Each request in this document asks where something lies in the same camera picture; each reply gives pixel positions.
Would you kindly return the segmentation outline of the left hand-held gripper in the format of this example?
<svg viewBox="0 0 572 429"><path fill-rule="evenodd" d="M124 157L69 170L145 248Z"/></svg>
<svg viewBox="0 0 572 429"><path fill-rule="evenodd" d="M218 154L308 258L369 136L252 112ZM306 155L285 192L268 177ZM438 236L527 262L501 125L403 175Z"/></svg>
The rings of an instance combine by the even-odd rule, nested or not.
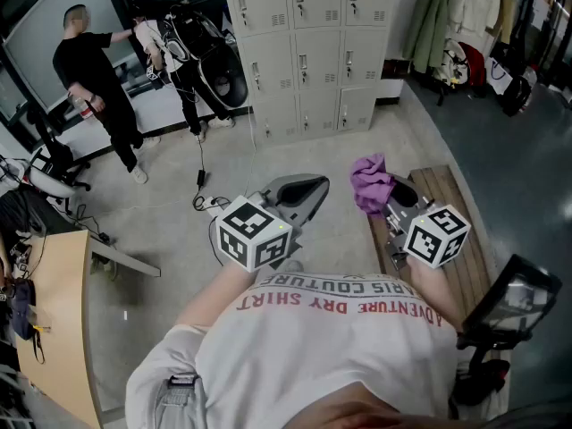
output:
<svg viewBox="0 0 572 429"><path fill-rule="evenodd" d="M302 173L276 178L250 196L215 209L217 247L249 272L278 268L300 245L302 227L326 199L327 177Z"/></svg>

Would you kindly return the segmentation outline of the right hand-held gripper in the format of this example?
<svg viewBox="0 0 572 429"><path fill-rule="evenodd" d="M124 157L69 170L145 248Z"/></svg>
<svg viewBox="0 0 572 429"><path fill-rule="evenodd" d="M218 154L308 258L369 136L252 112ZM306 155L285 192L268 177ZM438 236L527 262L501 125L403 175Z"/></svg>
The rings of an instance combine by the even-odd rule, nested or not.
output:
<svg viewBox="0 0 572 429"><path fill-rule="evenodd" d="M383 207L389 238L385 249L396 269L413 256L438 268L463 247L470 222L453 206L428 198L412 181L395 175L394 187Z"/></svg>

